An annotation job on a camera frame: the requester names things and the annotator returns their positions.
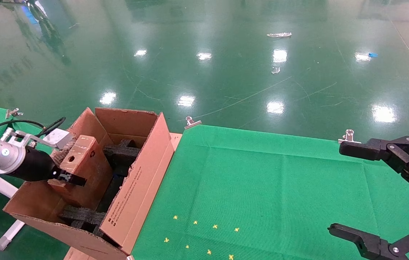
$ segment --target open cardboard box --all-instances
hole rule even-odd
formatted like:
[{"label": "open cardboard box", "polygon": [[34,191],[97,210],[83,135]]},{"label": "open cardboard box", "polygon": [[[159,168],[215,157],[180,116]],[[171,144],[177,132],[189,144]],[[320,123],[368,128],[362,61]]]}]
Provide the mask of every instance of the open cardboard box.
[{"label": "open cardboard box", "polygon": [[94,137],[101,147],[117,144],[125,138],[142,147],[100,225],[119,247],[64,224],[58,215],[67,202],[46,181],[25,182],[4,211],[97,260],[125,260],[134,247],[174,152],[165,118],[162,113],[109,108],[96,108],[94,115],[87,108],[68,131],[75,138]]}]

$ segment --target white stand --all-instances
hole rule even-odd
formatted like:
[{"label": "white stand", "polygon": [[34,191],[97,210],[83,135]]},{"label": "white stand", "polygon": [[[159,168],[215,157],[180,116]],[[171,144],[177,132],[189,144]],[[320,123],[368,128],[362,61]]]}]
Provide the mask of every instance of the white stand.
[{"label": "white stand", "polygon": [[[0,177],[0,193],[11,198],[18,189],[12,184],[5,181]],[[0,250],[3,251],[7,245],[11,242],[13,237],[20,231],[25,224],[19,220],[15,221],[13,225],[7,230],[7,232],[0,239]]]}]

